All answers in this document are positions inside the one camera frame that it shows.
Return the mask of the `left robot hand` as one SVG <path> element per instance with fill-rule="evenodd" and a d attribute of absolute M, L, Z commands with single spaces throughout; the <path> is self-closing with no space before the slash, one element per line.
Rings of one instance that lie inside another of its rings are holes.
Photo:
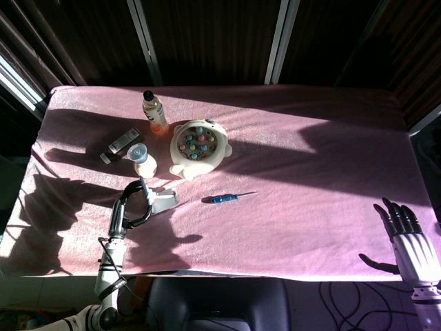
<path fill-rule="evenodd" d="M 114 202 L 108 235 L 110 238 L 124 239 L 127 231 L 144 224 L 152 215 L 144 214 L 141 218 L 129 220 L 125 215 L 125 207 L 132 194 L 141 192 L 139 179 L 131 182 L 123 191 L 122 195 Z"/>

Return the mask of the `white fishing toy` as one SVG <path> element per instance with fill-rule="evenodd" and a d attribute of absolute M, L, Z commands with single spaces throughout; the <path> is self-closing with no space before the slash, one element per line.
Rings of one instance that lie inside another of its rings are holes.
<path fill-rule="evenodd" d="M 170 142 L 170 173 L 184 180 L 207 174 L 232 155 L 227 132 L 210 119 L 177 125 Z"/>

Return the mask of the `grey metal frame rail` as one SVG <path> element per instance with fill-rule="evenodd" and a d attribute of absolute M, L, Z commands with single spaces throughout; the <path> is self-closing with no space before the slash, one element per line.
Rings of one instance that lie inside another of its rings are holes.
<path fill-rule="evenodd" d="M 419 122 L 409 129 L 409 136 L 412 137 L 427 127 L 429 124 L 434 122 L 438 117 L 441 116 L 441 103 L 435 107 L 429 114 L 424 116 Z"/>
<path fill-rule="evenodd" d="M 35 117 L 43 118 L 47 103 L 0 54 L 0 85 Z"/>

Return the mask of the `white stand holder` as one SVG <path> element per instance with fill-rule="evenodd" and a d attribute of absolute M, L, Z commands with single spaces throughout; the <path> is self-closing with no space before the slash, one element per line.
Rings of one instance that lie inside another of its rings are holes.
<path fill-rule="evenodd" d="M 162 213 L 172 209 L 179 204 L 178 195 L 175 188 L 155 192 L 147 189 L 147 200 L 152 207 L 152 215 Z"/>

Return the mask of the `black chair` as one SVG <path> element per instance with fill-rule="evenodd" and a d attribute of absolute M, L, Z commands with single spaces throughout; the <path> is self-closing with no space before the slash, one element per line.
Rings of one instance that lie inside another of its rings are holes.
<path fill-rule="evenodd" d="M 147 301 L 149 331 L 291 331 L 283 280 L 157 277 Z"/>

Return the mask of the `pink tablecloth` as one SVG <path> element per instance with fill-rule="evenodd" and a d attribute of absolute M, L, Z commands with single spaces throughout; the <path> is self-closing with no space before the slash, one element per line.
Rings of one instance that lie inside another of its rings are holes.
<path fill-rule="evenodd" d="M 306 86 L 167 87 L 168 121 L 212 119 L 232 155 L 191 181 L 170 174 L 170 138 L 155 137 L 142 88 L 58 87 L 31 149 L 6 233 L 9 276 L 92 275 L 111 208 L 136 178 L 127 159 L 100 154 L 132 128 L 157 160 L 156 190 L 177 207 L 127 234 L 129 274 L 194 270 L 303 281 L 390 280 L 367 266 L 395 257 L 373 205 L 407 205 L 441 257 L 431 207 L 398 102 L 383 90 Z M 256 192 L 208 204 L 204 197 Z"/>

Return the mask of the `small white bottle clear cap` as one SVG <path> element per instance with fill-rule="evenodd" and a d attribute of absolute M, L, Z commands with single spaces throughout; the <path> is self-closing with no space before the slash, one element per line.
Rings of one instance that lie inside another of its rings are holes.
<path fill-rule="evenodd" d="M 151 179 L 156 174 L 157 162 L 155 158 L 149 154 L 145 144 L 134 144 L 127 151 L 127 158 L 133 162 L 134 169 L 140 177 Z"/>

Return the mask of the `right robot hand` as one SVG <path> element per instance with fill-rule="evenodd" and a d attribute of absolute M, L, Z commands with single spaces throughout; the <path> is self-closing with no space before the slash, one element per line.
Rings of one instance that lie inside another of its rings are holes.
<path fill-rule="evenodd" d="M 417 216 L 406 205 L 386 198 L 382 202 L 383 206 L 375 203 L 373 208 L 382 219 L 396 262 L 380 263 L 362 253 L 360 259 L 373 269 L 399 274 L 412 288 L 437 286 L 441 282 L 441 262 Z"/>

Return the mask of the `orange drink bottle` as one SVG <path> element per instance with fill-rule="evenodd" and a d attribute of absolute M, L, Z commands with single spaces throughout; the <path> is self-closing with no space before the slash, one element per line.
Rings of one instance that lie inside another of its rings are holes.
<path fill-rule="evenodd" d="M 168 133 L 169 124 L 165 118 L 161 100 L 151 91 L 143 92 L 142 108 L 145 116 L 150 122 L 150 130 L 156 136 L 163 136 Z"/>

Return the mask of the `blue handled screwdriver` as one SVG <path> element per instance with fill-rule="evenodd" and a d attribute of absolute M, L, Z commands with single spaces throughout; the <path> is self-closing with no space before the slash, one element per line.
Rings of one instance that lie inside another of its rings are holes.
<path fill-rule="evenodd" d="M 245 197 L 253 194 L 256 194 L 256 192 L 246 192 L 240 194 L 222 194 L 218 196 L 204 197 L 201 199 L 201 201 L 203 203 L 208 203 L 208 204 L 220 204 L 220 203 L 238 200 L 241 197 Z"/>

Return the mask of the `grey metal frame post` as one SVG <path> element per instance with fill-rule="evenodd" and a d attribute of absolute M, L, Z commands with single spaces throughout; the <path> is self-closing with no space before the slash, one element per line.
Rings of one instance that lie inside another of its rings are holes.
<path fill-rule="evenodd" d="M 301 0 L 280 0 L 264 84 L 278 84 Z"/>
<path fill-rule="evenodd" d="M 147 17 L 143 9 L 142 0 L 126 0 L 126 2 L 136 30 L 136 35 L 141 45 L 145 62 L 152 78 L 152 82 L 155 86 L 162 86 L 163 78 L 158 64 L 156 51 L 154 49 L 152 36 L 150 34 L 150 29 L 148 27 Z"/>

